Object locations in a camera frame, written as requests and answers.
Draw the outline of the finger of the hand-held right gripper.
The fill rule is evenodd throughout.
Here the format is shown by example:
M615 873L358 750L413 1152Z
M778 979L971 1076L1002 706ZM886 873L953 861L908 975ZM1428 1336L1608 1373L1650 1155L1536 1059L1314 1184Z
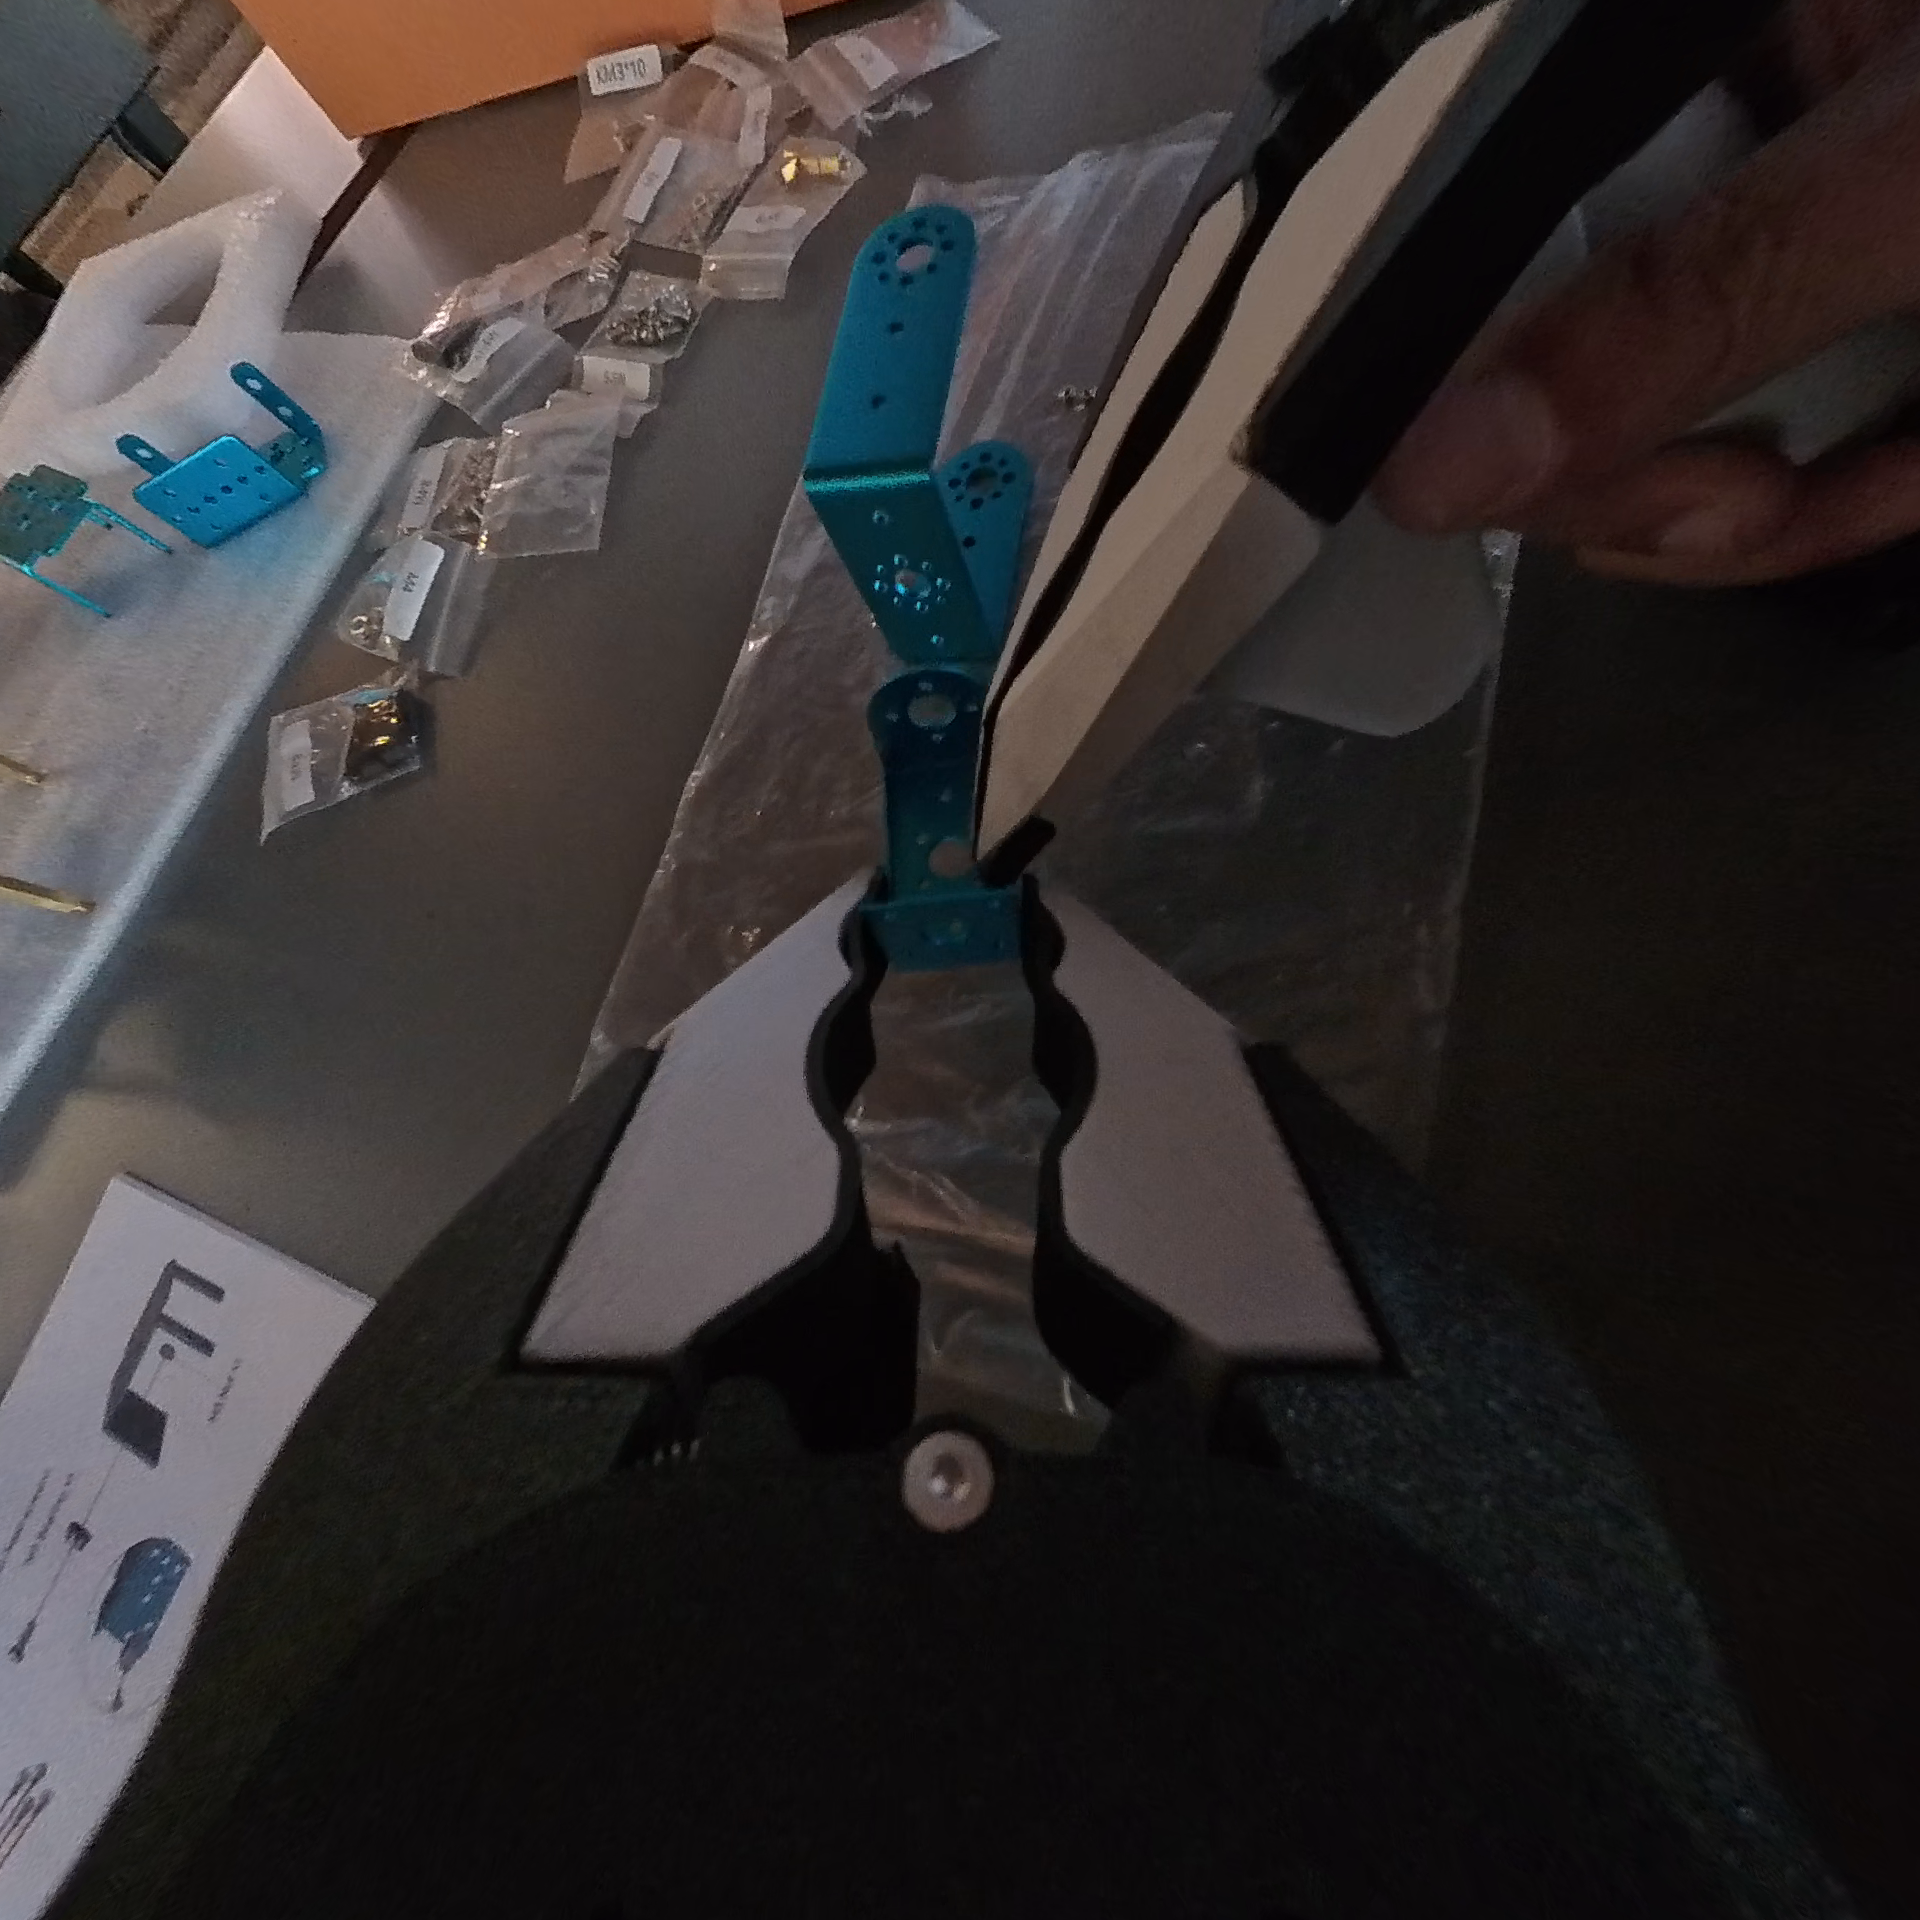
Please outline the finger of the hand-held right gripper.
M1262 240L1257 181L1238 176L1199 210L1164 278L1143 291L1120 355L1097 389L1092 429L1061 484L979 715L978 811L991 807L999 713L1069 607L1101 533L1187 414Z
M1324 544L1250 469L1248 423L1378 216L1391 161L1415 154L1489 37L1473 26L1484 13L1404 42L1384 7L1342 7L1276 61L1271 119L1242 172L1262 191L1262 250L1187 414L999 713L978 812L983 878L1021 873Z

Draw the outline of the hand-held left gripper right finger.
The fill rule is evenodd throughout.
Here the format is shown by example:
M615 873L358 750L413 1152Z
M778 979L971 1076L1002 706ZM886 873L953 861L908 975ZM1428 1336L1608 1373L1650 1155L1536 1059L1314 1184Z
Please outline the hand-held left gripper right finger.
M1242 1032L1083 901L1033 888L1033 1301L1061 1365L1382 1365Z

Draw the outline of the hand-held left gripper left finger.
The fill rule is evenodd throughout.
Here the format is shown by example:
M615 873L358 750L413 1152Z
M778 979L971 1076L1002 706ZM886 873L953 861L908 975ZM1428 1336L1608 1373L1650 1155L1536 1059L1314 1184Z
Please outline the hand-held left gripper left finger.
M846 882L670 1023L523 1337L545 1365L687 1358L834 1250L876 1072L871 886Z

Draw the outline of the large blue U bracket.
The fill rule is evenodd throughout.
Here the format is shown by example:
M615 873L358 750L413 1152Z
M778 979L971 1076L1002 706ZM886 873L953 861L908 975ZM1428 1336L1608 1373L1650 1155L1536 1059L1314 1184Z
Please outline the large blue U bracket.
M805 459L805 496L906 665L996 670L1010 638L1030 456L941 455L978 228L946 202L879 225L857 258Z

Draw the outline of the small blue U bracket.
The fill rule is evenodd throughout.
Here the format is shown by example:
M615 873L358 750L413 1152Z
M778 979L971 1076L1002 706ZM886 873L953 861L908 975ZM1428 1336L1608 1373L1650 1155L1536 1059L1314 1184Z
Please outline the small blue U bracket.
M1021 891L991 886L973 852L973 779L987 680L908 665L869 700L882 775L882 867L861 916L900 972L1017 962Z

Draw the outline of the dark grey desk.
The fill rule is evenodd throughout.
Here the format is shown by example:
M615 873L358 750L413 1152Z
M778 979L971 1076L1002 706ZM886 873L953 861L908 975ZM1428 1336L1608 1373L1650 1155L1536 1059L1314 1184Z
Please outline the dark grey desk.
M1250 2L991 2L934 139L886 161L797 300L719 327L615 479L610 537L535 561L433 771L259 842L193 842L216 901L142 911L37 1150L3 1155L8 1372L108 1171L392 1296L308 1406L196 1628L174 1725L50 1918L193 1918L239 1778L413 1588L599 1479L646 1384L535 1379L483 1331L532 1201L461 1231L392 1381L402 1269L568 1110L691 761L753 618L831 358L851 218L908 176L1238 105ZM1544 1300L1736 1669L1768 1763L1861 1918L1916 1918L1916 607L1871 647L1835 593L1612 580L1522 537L1436 1069L1442 1211Z

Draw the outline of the person's right hand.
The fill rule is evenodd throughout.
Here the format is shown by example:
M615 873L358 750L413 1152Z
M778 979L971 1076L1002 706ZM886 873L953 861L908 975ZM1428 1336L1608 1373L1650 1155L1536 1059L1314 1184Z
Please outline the person's right hand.
M1794 2L1750 70L1775 135L1487 333L1382 464L1415 536L1511 530L1612 580L1755 586L1916 537L1916 436L1794 464L1696 430L1916 315L1916 2Z

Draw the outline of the clear plastic bag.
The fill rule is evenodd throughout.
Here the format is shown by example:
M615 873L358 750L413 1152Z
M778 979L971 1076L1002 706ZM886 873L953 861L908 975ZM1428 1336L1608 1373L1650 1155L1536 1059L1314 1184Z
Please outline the clear plastic bag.
M1082 439L1061 400L1097 378L1221 115L1070 158L1045 176L887 186L851 239L919 202L978 225L944 446L1019 444L1036 518ZM582 1082L649 1041L879 858L867 725L899 664L791 496L753 618L683 787ZM1460 901L1500 664L1436 722L1368 739L1201 691L1058 832L1039 867L1254 1041L1279 1041L1404 1164L1421 1164L1454 1001ZM887 969L879 1064L851 1104L876 1237L922 1284L925 1418L1082 1452L1103 1428L1033 1324L1039 1150L1017 967Z

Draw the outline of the pile of small screw bags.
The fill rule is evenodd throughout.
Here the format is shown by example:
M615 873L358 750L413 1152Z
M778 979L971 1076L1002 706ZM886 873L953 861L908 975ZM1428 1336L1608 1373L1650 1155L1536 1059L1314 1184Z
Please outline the pile of small screw bags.
M566 178L608 176L582 228L450 287L406 371L467 434L395 469L329 632L366 675L267 722L260 840L427 764L433 681L464 680L504 561L600 548L620 444L715 304L787 295L861 178L861 131L996 33L916 2L791 48L778 2L715 2L688 51L582 67Z

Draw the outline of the white instruction manual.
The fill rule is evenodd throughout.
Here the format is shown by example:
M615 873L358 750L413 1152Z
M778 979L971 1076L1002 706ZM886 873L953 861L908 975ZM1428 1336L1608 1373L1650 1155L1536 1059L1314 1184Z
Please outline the white instruction manual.
M3 1391L3 1918L42 1918L371 1300L112 1177Z

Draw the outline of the white foam sheet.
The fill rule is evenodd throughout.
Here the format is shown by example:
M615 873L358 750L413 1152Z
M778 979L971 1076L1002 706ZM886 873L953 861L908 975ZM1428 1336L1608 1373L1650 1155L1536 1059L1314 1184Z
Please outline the white foam sheet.
M3 874L91 904L3 904L3 1108L142 922L432 412L378 333L288 333L270 371L326 436L300 503L214 553L101 542L108 618L3 579L3 755L47 778L3 795Z

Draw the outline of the orange cardboard box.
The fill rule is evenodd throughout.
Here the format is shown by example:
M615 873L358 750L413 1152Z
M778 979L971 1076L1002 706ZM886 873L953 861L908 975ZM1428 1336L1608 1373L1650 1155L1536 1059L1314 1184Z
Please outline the orange cardboard box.
M698 42L715 2L234 2L347 137L574 79L636 42Z

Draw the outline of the blue perforated bracket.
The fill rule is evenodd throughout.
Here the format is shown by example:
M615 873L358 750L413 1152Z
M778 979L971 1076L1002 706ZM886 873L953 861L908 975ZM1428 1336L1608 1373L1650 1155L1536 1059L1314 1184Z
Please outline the blue perforated bracket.
M276 439L248 444L223 434L180 459L133 434L113 439L120 456L145 472L130 493L133 503L198 548L216 548L283 512L326 472L320 422L256 361L234 361L228 375L260 412L276 414L280 423Z

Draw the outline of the blue flat bracket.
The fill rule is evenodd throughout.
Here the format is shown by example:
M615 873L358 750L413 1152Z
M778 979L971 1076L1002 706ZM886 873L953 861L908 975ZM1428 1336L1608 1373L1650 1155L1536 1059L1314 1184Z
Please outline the blue flat bracket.
M42 570L42 561L63 555L73 536L86 527L120 530L165 555L174 553L170 542L159 542L108 503L94 499L81 476L58 468L39 464L3 479L3 569L58 593L73 607L108 618L97 599Z

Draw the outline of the wooden table with dark frame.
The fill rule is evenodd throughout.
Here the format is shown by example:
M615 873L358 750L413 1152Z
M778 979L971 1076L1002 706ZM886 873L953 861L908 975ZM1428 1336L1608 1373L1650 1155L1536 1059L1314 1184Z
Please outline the wooden table with dark frame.
M3 2L3 274L86 161L150 109L156 54L101 2Z

